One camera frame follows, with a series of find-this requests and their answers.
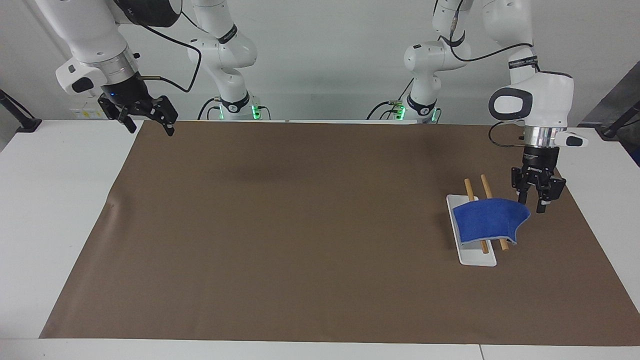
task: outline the white tray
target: white tray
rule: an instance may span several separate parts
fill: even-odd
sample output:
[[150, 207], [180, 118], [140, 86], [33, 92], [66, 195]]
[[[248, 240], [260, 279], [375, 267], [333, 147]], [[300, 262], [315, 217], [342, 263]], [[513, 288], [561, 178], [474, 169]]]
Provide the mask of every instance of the white tray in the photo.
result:
[[482, 253], [482, 243], [474, 241], [472, 243], [460, 243], [460, 230], [456, 218], [453, 215], [453, 208], [469, 202], [466, 195], [447, 195], [447, 206], [449, 207], [449, 218], [451, 219], [451, 227], [453, 228], [453, 236], [456, 239], [456, 249], [458, 250], [458, 259], [462, 265], [469, 266], [495, 266], [498, 262], [495, 260], [493, 247], [489, 244], [489, 253]]

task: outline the brown mat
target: brown mat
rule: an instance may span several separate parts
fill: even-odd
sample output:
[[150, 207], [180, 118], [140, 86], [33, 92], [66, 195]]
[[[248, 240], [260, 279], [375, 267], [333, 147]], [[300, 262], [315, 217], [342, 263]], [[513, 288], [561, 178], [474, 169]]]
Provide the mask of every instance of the brown mat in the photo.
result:
[[515, 197], [522, 150], [486, 132], [145, 124], [41, 338], [640, 345], [568, 192], [497, 267], [458, 263], [445, 196]]

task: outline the blue towel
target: blue towel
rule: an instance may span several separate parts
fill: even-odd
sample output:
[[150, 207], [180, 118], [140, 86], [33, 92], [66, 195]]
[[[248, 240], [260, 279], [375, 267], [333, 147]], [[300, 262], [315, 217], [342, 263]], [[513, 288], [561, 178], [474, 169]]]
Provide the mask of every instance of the blue towel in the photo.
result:
[[519, 202], [486, 199], [453, 209], [460, 230], [460, 242], [507, 239], [516, 243], [516, 231], [531, 213]]

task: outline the wooden chopstick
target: wooden chopstick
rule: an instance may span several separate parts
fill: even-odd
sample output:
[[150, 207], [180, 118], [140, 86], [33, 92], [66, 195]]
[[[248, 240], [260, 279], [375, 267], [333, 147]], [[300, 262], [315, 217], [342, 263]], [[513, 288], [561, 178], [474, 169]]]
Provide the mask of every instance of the wooden chopstick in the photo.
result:
[[[489, 180], [486, 179], [484, 174], [480, 175], [480, 179], [482, 179], [482, 185], [484, 186], [484, 193], [486, 194], [487, 199], [491, 199], [493, 197], [493, 193], [491, 192], [491, 188], [489, 187]], [[509, 250], [509, 242], [507, 239], [500, 239], [500, 247], [502, 251]]]
[[[465, 188], [467, 188], [467, 196], [469, 196], [469, 201], [475, 201], [474, 197], [474, 189], [471, 187], [471, 179], [465, 179]], [[482, 253], [489, 254], [489, 245], [486, 240], [482, 240]]]

